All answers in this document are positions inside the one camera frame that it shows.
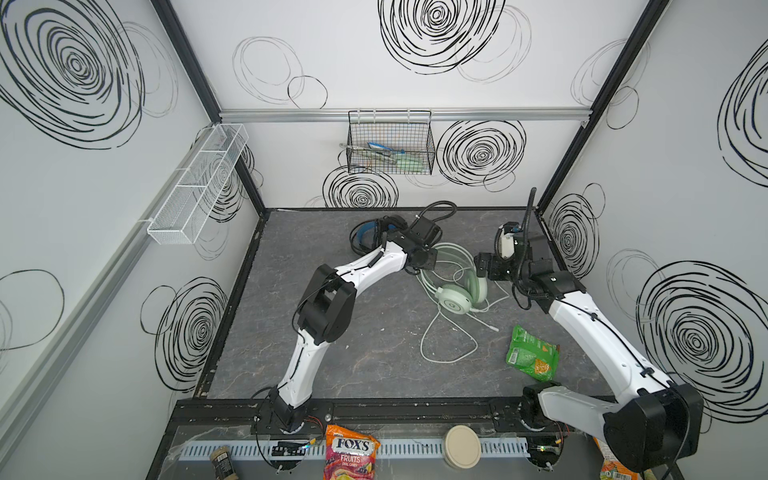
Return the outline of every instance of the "robotic arm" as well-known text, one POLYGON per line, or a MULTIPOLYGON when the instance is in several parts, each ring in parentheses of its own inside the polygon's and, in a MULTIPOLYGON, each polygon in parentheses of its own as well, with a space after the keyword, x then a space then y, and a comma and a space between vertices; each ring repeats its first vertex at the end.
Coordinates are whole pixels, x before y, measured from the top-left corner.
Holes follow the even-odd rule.
MULTIPOLYGON (((701 395, 693 386, 675 384, 654 367, 613 327, 578 279, 552 268, 548 254, 536 260, 528 239, 534 193, 522 228, 508 223, 501 232, 505 238, 497 235, 495 252, 475 258, 477 274, 512 281, 560 323, 600 370, 616 402, 543 382, 524 388, 523 422, 531 429, 553 420, 572 425, 604 440, 636 472, 694 454, 703 411, 701 395)), ((306 416, 319 365, 330 344, 349 326, 357 295, 390 273, 435 267, 437 253, 432 246, 442 231, 433 220, 417 216, 410 226, 397 216, 381 220, 380 247, 346 265, 320 266, 296 309, 300 315, 296 347, 274 404, 287 431, 298 429, 306 416)))

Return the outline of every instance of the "beige lid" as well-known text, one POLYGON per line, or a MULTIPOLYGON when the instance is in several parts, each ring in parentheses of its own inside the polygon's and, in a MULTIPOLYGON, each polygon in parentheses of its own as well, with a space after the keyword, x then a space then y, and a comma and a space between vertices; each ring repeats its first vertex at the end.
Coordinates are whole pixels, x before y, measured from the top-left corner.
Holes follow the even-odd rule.
POLYGON ((480 439, 466 425, 457 425, 445 436, 445 457, 457 468, 472 468, 480 461, 480 439))

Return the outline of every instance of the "wire basket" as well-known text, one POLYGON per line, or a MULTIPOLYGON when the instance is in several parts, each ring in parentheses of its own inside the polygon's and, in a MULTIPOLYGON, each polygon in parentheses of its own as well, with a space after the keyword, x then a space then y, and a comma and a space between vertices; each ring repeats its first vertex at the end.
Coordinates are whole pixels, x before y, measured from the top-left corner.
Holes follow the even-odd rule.
POLYGON ((346 164, 351 174, 372 169, 386 174, 431 175, 435 165, 432 112, 350 111, 346 164))
POLYGON ((218 124, 210 129, 147 228, 156 242, 178 245, 197 241, 247 140, 248 133, 242 124, 218 124))

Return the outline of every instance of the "black wire basket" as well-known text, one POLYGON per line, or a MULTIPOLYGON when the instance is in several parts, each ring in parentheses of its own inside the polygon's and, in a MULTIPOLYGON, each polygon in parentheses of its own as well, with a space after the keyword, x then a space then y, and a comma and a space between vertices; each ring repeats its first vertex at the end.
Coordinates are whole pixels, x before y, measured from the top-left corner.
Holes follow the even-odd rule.
POLYGON ((354 110, 349 112, 346 164, 351 174, 431 175, 435 166, 432 112, 428 110, 354 110))

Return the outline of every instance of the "wall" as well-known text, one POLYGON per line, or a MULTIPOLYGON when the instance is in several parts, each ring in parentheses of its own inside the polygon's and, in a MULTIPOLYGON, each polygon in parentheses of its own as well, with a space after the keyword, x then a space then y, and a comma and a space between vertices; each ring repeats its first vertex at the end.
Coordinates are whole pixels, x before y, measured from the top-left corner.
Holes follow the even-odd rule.
MULTIPOLYGON (((222 108, 357 109, 588 107, 646 2, 175 4, 222 108)), ((249 145, 268 207, 510 206, 544 190, 578 128, 434 123, 431 175, 367 164, 340 177, 340 123, 255 124, 249 145)))
POLYGON ((614 325, 706 399, 686 478, 763 468, 765 18, 765 2, 672 2, 545 215, 614 325))
MULTIPOLYGON (((3 404, 209 122, 150 2, 0 8, 6 421, 3 404)), ((149 245, 0 478, 143 478, 173 401, 197 381, 256 223, 233 175, 197 244, 149 245)))

